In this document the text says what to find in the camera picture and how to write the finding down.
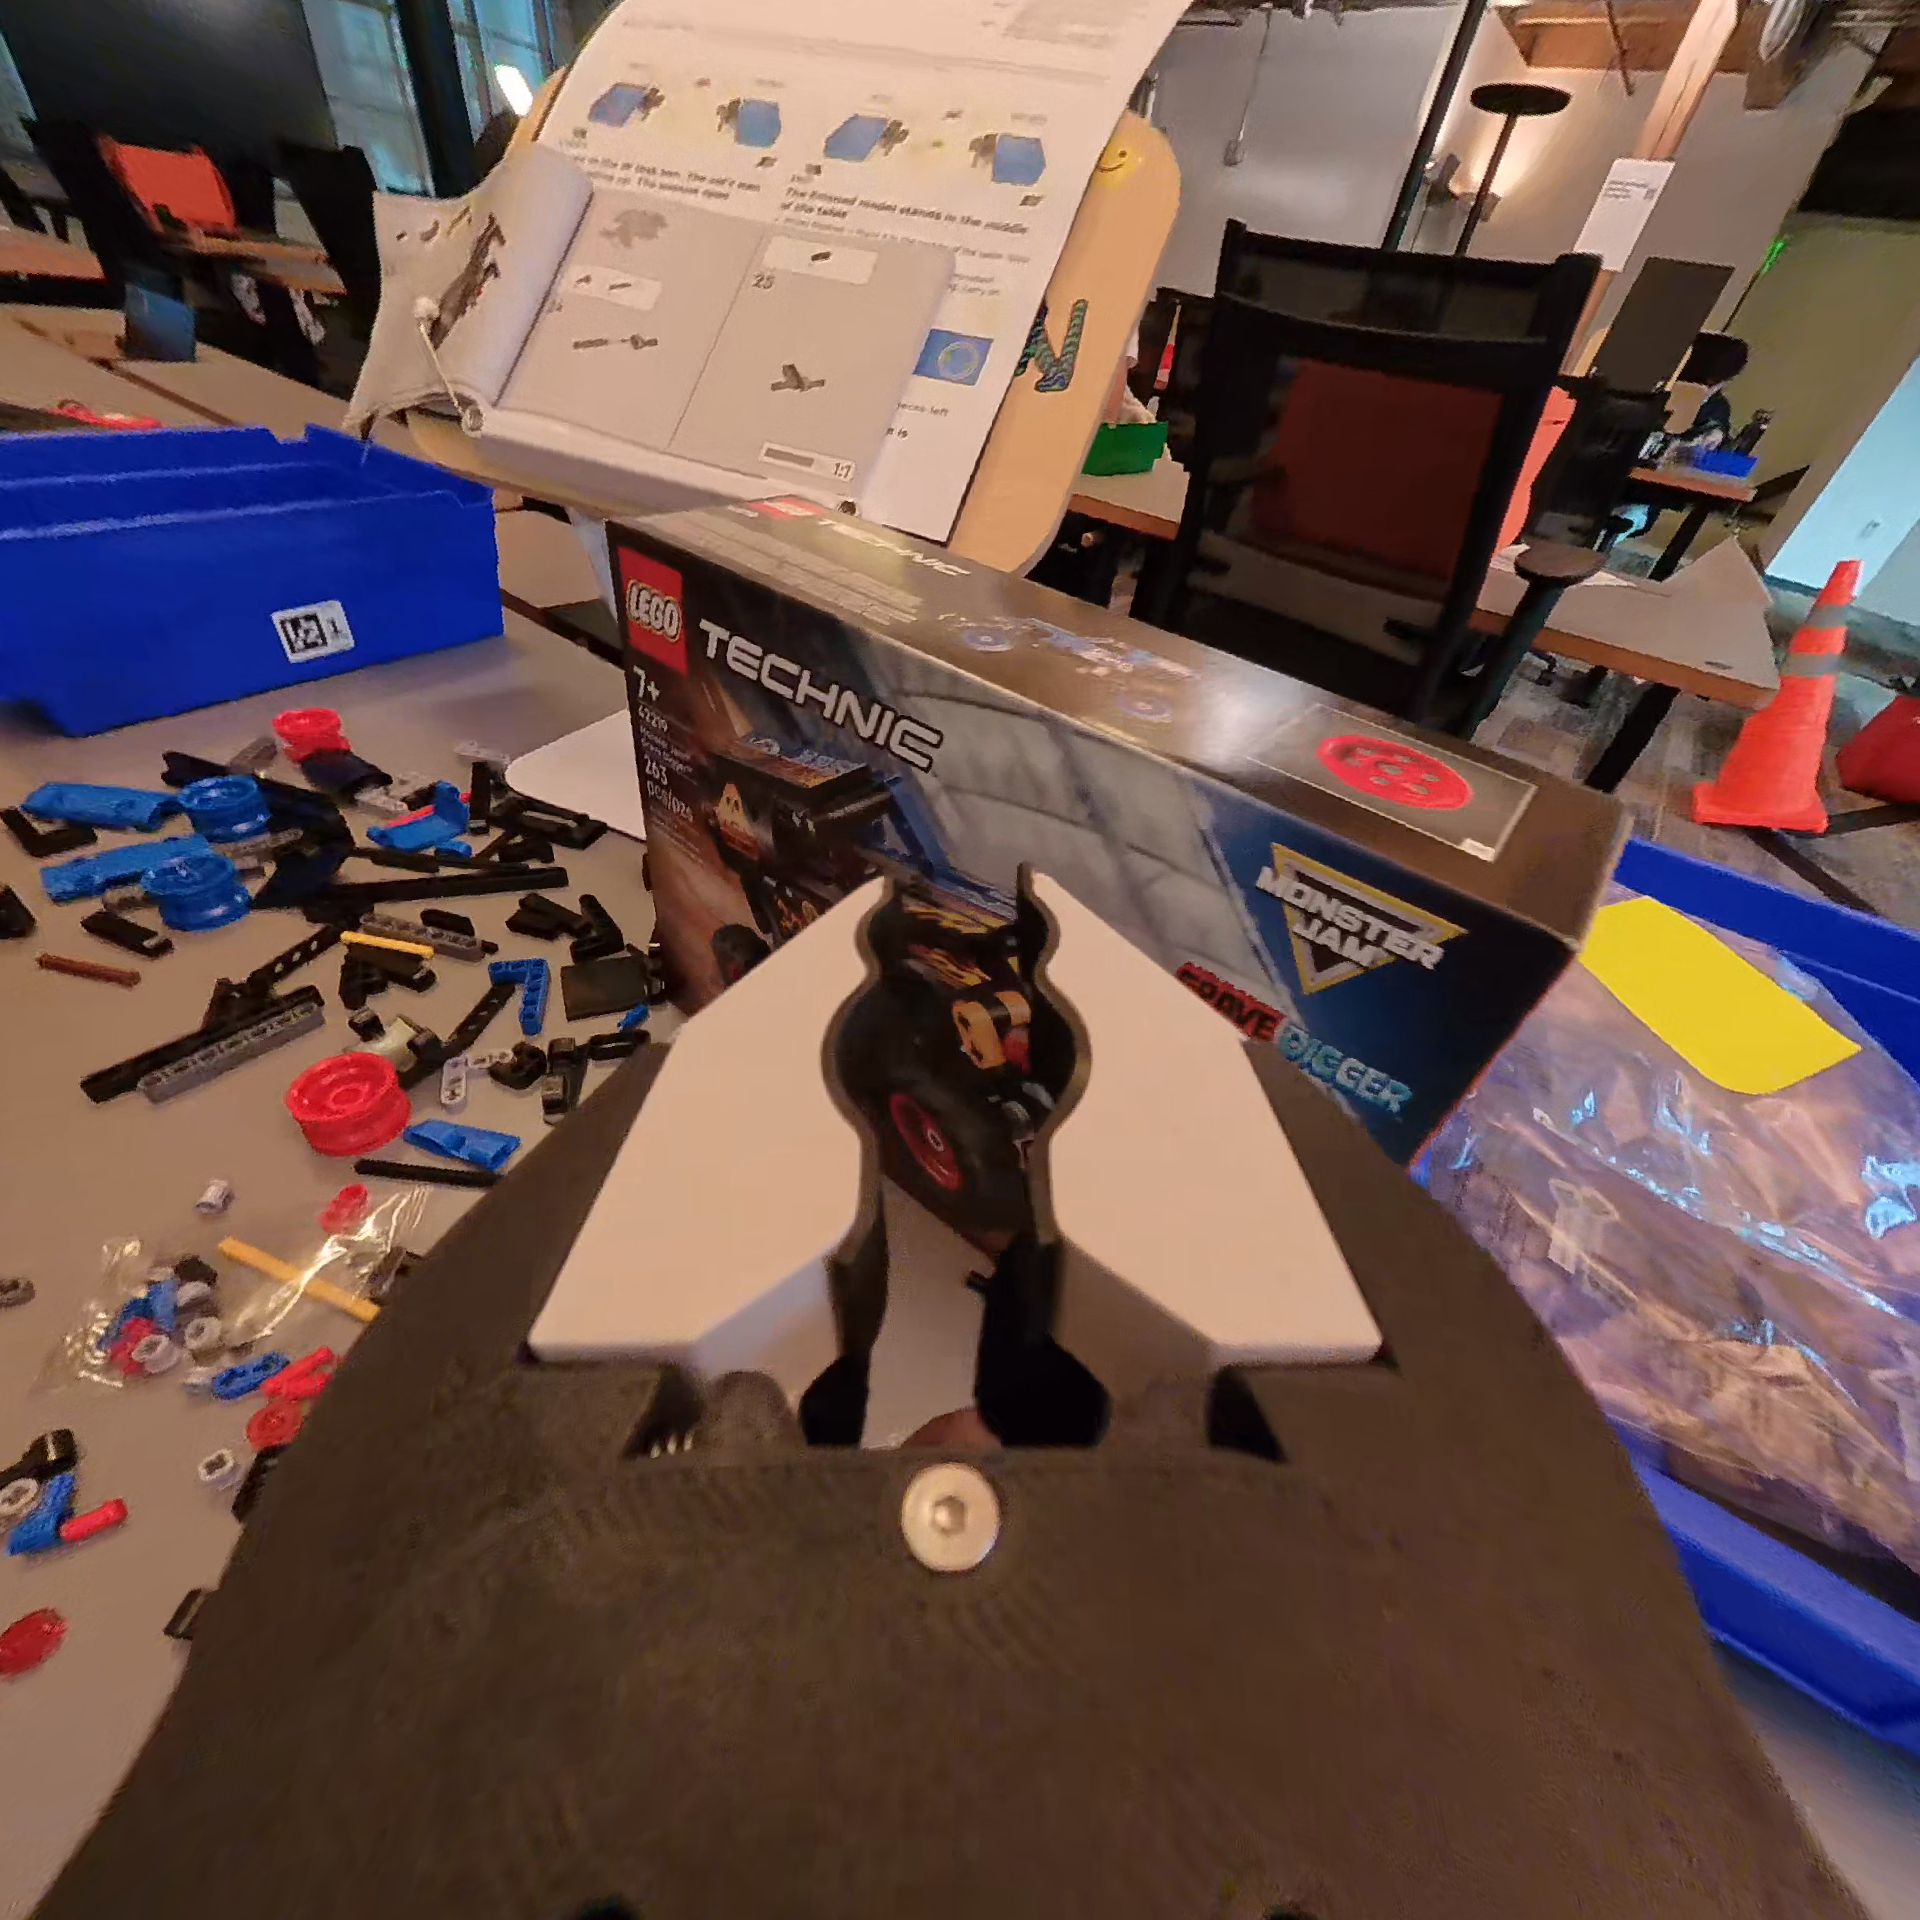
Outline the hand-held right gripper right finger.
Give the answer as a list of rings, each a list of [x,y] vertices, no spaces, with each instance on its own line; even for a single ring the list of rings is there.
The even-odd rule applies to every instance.
[[[1055,1343],[1101,1389],[1368,1363],[1378,1309],[1241,1033],[1057,877],[1024,868],[1024,902],[1039,913],[1033,1012],[1070,1033],[1033,1142]]]

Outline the pile of black beams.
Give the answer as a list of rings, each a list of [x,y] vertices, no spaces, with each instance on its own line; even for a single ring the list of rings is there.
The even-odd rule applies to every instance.
[[[156,829],[93,829],[93,826],[53,826],[31,817],[22,805],[6,805],[6,839],[35,863],[82,857],[82,850],[120,850],[120,846],[156,846],[156,839],[189,839],[214,857],[224,857],[251,886],[251,913],[296,913],[302,935],[270,960],[254,960],[238,976],[218,976],[211,990],[205,1015],[183,1033],[167,1033],[156,1049],[140,1049],[104,1072],[82,1072],[70,1094],[53,1088],[53,1063],[67,1063],[67,1049],[92,1049],[82,1027],[35,1024],[35,1004],[22,990],[6,981],[6,1229],[22,1229],[31,1209],[53,1209],[57,1197],[92,1189],[125,1189],[132,1183],[132,1137],[82,1137],[82,1115],[104,1115],[114,1102],[152,1106],[140,1094],[142,1072],[159,1072],[183,1059],[205,1039],[218,1039],[247,1024],[314,1024],[329,1039],[329,1059],[355,1049],[346,1015],[369,1004],[374,1015],[415,1015],[441,1033],[441,1063],[457,1052],[490,1052],[515,1049],[515,1063],[495,1072],[506,1088],[531,1088],[539,1078],[559,1078],[547,1094],[547,1116],[559,1116],[579,1094],[585,1063],[617,1063],[644,1039],[644,1012],[664,1002],[664,951],[658,941],[623,941],[617,913],[579,893],[579,902],[559,902],[565,863],[585,857],[597,839],[607,839],[604,817],[585,817],[575,805],[541,805],[518,787],[506,787],[501,765],[470,755],[470,770],[457,780],[467,787],[470,826],[461,846],[441,850],[369,850],[369,826],[404,811],[430,795],[430,785],[381,785],[369,759],[355,755],[314,755],[302,759],[302,785],[270,780],[270,765],[214,765],[189,755],[167,755],[167,785],[178,787],[189,780],[247,770],[277,802],[277,826],[251,846],[205,846],[183,811]],[[114,886],[106,900],[82,902],[50,902],[53,926],[70,941],[114,947],[120,969],[159,966],[178,941],[159,926],[142,886]],[[490,981],[490,966],[457,966],[457,960],[391,960],[391,951],[355,951],[342,947],[361,913],[404,913],[437,926],[470,926],[495,947],[501,966],[541,960],[547,966],[547,1012],[541,1033],[518,1033],[518,991]],[[559,1015],[559,969],[636,951],[654,966],[654,1002],[628,1015]],[[400,1082],[415,1094],[418,1116],[461,1116],[437,1106],[441,1063],[418,1082]]]

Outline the grey desk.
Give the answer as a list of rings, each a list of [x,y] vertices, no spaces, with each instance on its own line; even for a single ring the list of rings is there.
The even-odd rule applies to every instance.
[[[6,313],[6,401],[142,415],[211,425],[178,395],[140,387],[80,347],[106,347],[120,322],[92,313]],[[515,612],[495,643],[361,668],[308,693],[342,706],[346,741],[392,780],[457,780],[467,741],[541,747],[623,706],[623,677],[524,612],[585,598],[585,555],[541,512],[501,512],[501,576]],[[211,706],[178,722],[114,737],[43,737],[6,714],[6,805],[53,780],[159,785],[159,755],[233,755],[270,731],[277,700]],[[233,1490],[205,1490],[197,1459],[247,1449],[247,1411],[189,1396],[93,1389],[67,1372],[43,1377],[80,1309],[104,1284],[104,1248],[211,1248],[218,1231],[296,1260],[314,1248],[314,1217],[346,1183],[346,1162],[302,1149],[285,1116],[285,1082],[346,1039],[333,1004],[342,966],[325,966],[329,1027],[218,1078],[178,1106],[92,1106],[80,1078],[197,1024],[218,976],[247,976],[296,941],[290,913],[254,913],[189,935],[175,960],[142,966],[140,990],[35,969],[35,951],[125,966],[92,941],[82,911],[50,911],[35,863],[6,839],[6,886],[31,902],[35,941],[6,941],[6,1279],[35,1297],[6,1309],[6,1459],[70,1429],[82,1449],[82,1506],[120,1496],[132,1521],[82,1552],[6,1553],[6,1628],[31,1610],[67,1616],[67,1646],[6,1676],[6,1912],[31,1912],[82,1844],[142,1737],[156,1729],[183,1646],[159,1631],[175,1602],[224,1575],[238,1523]],[[903,1441],[975,1389],[975,1259],[912,1203],[885,1203],[898,1297],[873,1358],[873,1441]],[[1915,1912],[1915,1766],[1854,1737],[1782,1680],[1723,1666],[1790,1796],[1854,1881],[1871,1912]]]

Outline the medium grey beam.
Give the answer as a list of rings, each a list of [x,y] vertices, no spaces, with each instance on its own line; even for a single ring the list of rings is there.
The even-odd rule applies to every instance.
[[[437,926],[437,921],[404,921],[404,913],[361,913],[361,926],[367,935],[381,935],[381,941],[418,941],[418,947],[430,947],[437,960],[451,960],[451,966],[490,966],[495,960],[495,947],[490,941],[476,941],[470,926]]]

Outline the blue hinged panel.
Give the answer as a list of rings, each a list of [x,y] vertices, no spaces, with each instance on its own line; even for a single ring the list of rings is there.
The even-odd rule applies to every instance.
[[[418,850],[461,846],[467,826],[470,826],[467,787],[430,785],[425,802],[415,802],[404,811],[369,826],[367,839],[369,839],[369,850],[418,857]]]

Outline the long grey beam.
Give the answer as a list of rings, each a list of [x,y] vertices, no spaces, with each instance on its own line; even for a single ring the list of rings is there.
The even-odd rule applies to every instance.
[[[152,1106],[167,1106],[167,1102],[197,1094],[197,1088],[211,1088],[211,1082],[218,1082],[218,1078],[233,1078],[233,1072],[302,1039],[302,1033],[314,1033],[314,1024],[247,1024],[247,1027],[233,1027],[218,1039],[189,1049],[183,1059],[175,1059],[159,1072],[142,1072],[140,1094]]]

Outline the monster truck toy set box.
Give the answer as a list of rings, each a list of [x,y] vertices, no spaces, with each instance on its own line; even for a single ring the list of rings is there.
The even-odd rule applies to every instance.
[[[680,1012],[868,877],[848,1094],[942,1229],[1024,1229],[1033,868],[1412,1165],[1616,877],[1618,802],[800,496],[604,522]]]

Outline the large clear plastic bag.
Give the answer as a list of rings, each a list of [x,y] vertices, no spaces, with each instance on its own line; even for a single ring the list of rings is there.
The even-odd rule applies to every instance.
[[[1776,947],[1709,935],[1857,1052],[1782,1094],[1728,1094],[1571,966],[1418,1180],[1671,1480],[1915,1575],[1915,1078]]]

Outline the blue flat panel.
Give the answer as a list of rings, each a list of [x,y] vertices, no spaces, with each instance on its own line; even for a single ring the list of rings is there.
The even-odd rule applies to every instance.
[[[178,863],[183,850],[197,846],[156,839],[156,846],[82,850],[82,857],[50,863],[35,877],[50,902],[82,902],[82,900],[106,900],[114,886],[140,886],[142,872]]]
[[[132,787],[132,785],[35,785],[22,795],[31,817],[53,817],[53,826],[93,826],[93,829],[156,829],[167,817],[178,817],[178,795],[175,787]]]

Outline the orange traffic cone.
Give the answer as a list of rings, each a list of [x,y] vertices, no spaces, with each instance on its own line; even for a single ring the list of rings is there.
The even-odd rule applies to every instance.
[[[1709,785],[1691,785],[1691,826],[1753,826],[1816,839],[1832,826],[1816,765],[1832,741],[1844,619],[1857,594],[1857,563],[1838,563],[1814,612],[1790,632],[1782,685],[1757,706]]]

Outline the black chair red back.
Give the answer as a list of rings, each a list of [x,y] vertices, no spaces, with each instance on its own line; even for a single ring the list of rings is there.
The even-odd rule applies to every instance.
[[[1220,226],[1172,358],[1186,512],[1128,598],[1165,632],[1472,737],[1594,552],[1525,542],[1594,285],[1549,261]]]

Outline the blue tagged plastic bin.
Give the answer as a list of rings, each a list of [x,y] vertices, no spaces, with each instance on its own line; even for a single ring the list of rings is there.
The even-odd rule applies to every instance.
[[[501,632],[495,502],[308,425],[0,435],[0,693],[104,737]]]

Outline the book stand with white base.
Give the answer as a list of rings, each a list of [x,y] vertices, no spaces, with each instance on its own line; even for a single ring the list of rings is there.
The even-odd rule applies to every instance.
[[[1026,576],[1046,555],[1057,522],[1082,510],[1082,463],[1118,387],[1118,363],[1153,296],[1172,224],[1172,141],[1144,116],[1118,116],[1118,134],[1094,161],[1039,298],[1055,330],[1070,330],[1070,319],[1082,319],[1070,382],[1039,387],[1039,370],[1024,370],[1001,401],[991,435],[979,443],[966,496],[942,536],[959,563]],[[404,435],[425,463],[495,490],[495,582],[506,621],[557,632],[617,668],[623,650],[607,621],[604,512],[628,510],[636,490],[539,481],[531,456],[476,449],[457,417],[418,407],[404,415]],[[607,685],[607,700],[607,714],[575,731],[541,722],[539,714],[467,719],[457,747],[495,741],[506,747],[506,787],[642,839],[644,817],[623,731],[623,685]]]

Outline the printed instruction sheet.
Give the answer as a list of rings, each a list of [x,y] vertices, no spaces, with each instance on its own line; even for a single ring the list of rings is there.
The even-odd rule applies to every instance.
[[[541,141],[604,187],[953,253],[853,512],[942,536],[1118,109],[1186,6],[607,6]]]

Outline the black floor lamp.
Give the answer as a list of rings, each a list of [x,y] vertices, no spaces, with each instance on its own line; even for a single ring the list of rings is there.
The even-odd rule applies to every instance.
[[[1571,98],[1555,88],[1555,85],[1477,85],[1477,88],[1472,88],[1472,109],[1477,109],[1477,116],[1495,116],[1502,134],[1495,134],[1495,150],[1491,150],[1491,161],[1484,161],[1477,198],[1472,198],[1472,212],[1463,212],[1463,224],[1457,224],[1455,260],[1472,253],[1472,241],[1477,241],[1477,226],[1484,226],[1484,218],[1491,218],[1491,202],[1495,202],[1495,180],[1502,180],[1502,161],[1504,161],[1504,141],[1515,141],[1518,122],[1555,122],[1555,116],[1564,116],[1564,101],[1571,101]]]

